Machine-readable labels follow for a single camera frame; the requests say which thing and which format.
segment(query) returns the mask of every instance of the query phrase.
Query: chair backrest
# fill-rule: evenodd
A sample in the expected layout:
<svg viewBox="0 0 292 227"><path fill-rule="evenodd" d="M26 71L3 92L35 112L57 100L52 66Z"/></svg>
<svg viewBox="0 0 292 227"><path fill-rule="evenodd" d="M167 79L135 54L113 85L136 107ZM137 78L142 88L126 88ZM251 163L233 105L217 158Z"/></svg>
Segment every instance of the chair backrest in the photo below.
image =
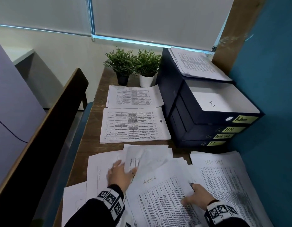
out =
<svg viewBox="0 0 292 227"><path fill-rule="evenodd" d="M88 81L77 68L0 187L0 224L29 226Z"/></svg>

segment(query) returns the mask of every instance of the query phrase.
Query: blue wall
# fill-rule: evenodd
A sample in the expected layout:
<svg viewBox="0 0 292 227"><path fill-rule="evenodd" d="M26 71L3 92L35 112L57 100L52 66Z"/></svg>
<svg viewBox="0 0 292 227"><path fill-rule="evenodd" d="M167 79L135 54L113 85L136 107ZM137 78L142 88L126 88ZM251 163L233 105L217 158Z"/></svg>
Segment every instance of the blue wall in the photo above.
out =
<svg viewBox="0 0 292 227"><path fill-rule="evenodd" d="M292 0L267 0L231 70L266 115L236 135L248 174L275 226L292 226Z"/></svg>

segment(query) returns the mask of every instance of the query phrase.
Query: white blind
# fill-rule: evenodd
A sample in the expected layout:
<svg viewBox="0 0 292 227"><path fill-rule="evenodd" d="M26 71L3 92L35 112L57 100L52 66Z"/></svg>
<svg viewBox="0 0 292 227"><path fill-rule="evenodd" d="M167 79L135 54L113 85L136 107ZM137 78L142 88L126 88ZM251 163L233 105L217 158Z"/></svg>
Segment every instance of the white blind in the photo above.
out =
<svg viewBox="0 0 292 227"><path fill-rule="evenodd" d="M95 34L211 50L233 0L92 0Z"/></svg>
<svg viewBox="0 0 292 227"><path fill-rule="evenodd" d="M90 35L85 0L0 0L0 24Z"/></svg>

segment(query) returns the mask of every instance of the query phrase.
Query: yellow label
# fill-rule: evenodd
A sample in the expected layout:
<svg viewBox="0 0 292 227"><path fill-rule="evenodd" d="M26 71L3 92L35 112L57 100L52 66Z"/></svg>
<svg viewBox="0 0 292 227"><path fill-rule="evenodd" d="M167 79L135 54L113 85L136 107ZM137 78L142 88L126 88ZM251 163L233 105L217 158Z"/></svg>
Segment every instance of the yellow label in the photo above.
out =
<svg viewBox="0 0 292 227"><path fill-rule="evenodd" d="M238 123L253 123L258 117L256 116L237 116L236 119L234 119L232 122L238 122Z"/></svg>
<svg viewBox="0 0 292 227"><path fill-rule="evenodd" d="M207 146L219 146L223 145L226 141L216 141L216 142L209 142Z"/></svg>
<svg viewBox="0 0 292 227"><path fill-rule="evenodd" d="M213 139L230 139L235 134L217 134Z"/></svg>
<svg viewBox="0 0 292 227"><path fill-rule="evenodd" d="M245 126L227 126L222 133L239 133L245 128Z"/></svg>

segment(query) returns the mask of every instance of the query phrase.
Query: black pot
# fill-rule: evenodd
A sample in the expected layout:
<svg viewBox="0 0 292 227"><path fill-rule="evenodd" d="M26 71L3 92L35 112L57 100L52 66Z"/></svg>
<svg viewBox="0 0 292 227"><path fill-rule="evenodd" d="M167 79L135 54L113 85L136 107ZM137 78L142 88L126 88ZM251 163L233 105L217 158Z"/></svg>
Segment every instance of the black pot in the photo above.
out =
<svg viewBox="0 0 292 227"><path fill-rule="evenodd" d="M118 84L121 86L126 86L128 83L129 76L121 76L119 73L117 73L118 78Z"/></svg>

